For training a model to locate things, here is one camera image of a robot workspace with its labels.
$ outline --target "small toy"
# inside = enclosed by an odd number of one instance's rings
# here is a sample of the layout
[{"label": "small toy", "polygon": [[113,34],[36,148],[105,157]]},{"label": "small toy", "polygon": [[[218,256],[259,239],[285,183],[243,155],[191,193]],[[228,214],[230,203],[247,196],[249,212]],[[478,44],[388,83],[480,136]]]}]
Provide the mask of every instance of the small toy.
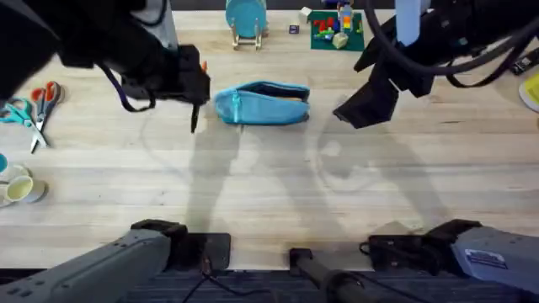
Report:
[{"label": "small toy", "polygon": [[347,43],[348,43],[348,35],[343,32],[336,34],[333,38],[333,45],[338,50],[345,47]]},{"label": "small toy", "polygon": [[342,31],[351,32],[354,30],[354,10],[349,4],[339,6],[339,22]]},{"label": "small toy", "polygon": [[322,30],[318,34],[314,35],[314,39],[331,41],[334,35],[334,30],[329,28],[326,30]]},{"label": "small toy", "polygon": [[311,15],[311,13],[312,13],[312,9],[310,9],[310,8],[302,8],[300,13],[298,14],[300,22],[302,24],[308,24],[309,23],[309,15]]},{"label": "small toy", "polygon": [[314,26],[318,26],[318,31],[322,32],[326,30],[326,20],[314,20]]},{"label": "small toy", "polygon": [[363,23],[361,23],[361,20],[357,23],[357,29],[355,30],[355,32],[358,34],[363,33]]},{"label": "small toy", "polygon": [[338,20],[335,20],[333,29],[335,33],[338,33],[340,31],[340,22]]},{"label": "small toy", "polygon": [[299,34],[300,33],[300,25],[299,24],[291,24],[288,29],[288,34]]}]

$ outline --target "yellow object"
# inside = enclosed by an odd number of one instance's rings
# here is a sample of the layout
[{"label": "yellow object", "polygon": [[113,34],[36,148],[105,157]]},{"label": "yellow object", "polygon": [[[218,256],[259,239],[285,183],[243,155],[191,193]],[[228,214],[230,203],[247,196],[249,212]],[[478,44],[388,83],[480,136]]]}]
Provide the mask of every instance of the yellow object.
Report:
[{"label": "yellow object", "polygon": [[11,200],[20,200],[30,193],[32,186],[32,180],[30,179],[14,183],[13,185],[9,186],[8,197]]},{"label": "yellow object", "polygon": [[351,17],[348,17],[348,16],[345,16],[344,17],[344,25],[343,25],[343,28],[345,29],[350,29],[352,26],[352,18]]},{"label": "yellow object", "polygon": [[527,107],[539,113],[539,73],[520,85],[519,94]]}]

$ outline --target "wooden tabletop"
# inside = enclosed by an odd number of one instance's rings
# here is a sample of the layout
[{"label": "wooden tabletop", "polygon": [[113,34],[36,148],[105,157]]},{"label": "wooden tabletop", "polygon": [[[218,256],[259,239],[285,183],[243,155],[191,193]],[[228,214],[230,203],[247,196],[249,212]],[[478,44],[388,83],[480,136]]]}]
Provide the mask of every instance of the wooden tabletop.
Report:
[{"label": "wooden tabletop", "polygon": [[229,232],[231,268],[245,269],[286,268],[290,247],[355,256],[370,234],[452,218],[539,236],[539,130],[517,94],[523,78],[465,90],[439,78],[427,97],[401,93],[391,122],[355,130],[332,111],[370,70],[353,71],[360,53],[310,50],[307,26],[289,35],[295,11],[268,12],[259,52],[232,50],[223,12],[174,14],[180,41],[209,62],[212,94],[255,80],[304,84],[311,119],[240,129],[208,105],[191,135],[189,105],[130,114],[99,69],[56,58],[18,94],[49,80],[65,86],[45,129],[54,148],[30,155],[29,131],[0,126],[0,152],[49,184],[41,202],[0,209],[1,268],[57,265],[146,218]]}]

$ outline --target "white cup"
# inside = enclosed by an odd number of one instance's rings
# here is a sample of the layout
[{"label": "white cup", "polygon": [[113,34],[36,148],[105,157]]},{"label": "white cup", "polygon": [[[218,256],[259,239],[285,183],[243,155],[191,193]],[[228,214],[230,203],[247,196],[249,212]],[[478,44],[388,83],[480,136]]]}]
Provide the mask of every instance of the white cup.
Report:
[{"label": "white cup", "polygon": [[34,203],[45,193],[45,182],[30,176],[18,176],[9,181],[5,189],[4,204],[13,202]]}]

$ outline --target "blue pencil case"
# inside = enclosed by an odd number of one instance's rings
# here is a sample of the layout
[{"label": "blue pencil case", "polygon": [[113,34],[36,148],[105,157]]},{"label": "blue pencil case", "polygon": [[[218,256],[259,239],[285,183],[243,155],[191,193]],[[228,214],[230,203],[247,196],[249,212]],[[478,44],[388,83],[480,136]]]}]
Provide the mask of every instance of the blue pencil case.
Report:
[{"label": "blue pencil case", "polygon": [[308,119],[309,93],[302,85],[250,82],[219,92],[216,111],[229,124],[294,124]]}]

